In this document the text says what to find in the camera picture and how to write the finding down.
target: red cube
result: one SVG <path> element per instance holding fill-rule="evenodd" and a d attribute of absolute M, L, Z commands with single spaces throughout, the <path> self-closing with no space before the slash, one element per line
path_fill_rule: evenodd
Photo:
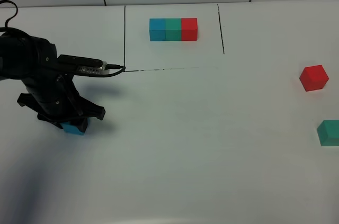
<path fill-rule="evenodd" d="M 322 65 L 306 67 L 300 76 L 300 81 L 306 92 L 323 89 L 328 76 Z"/>
<path fill-rule="evenodd" d="M 181 19 L 181 40 L 198 39 L 198 19 Z"/>

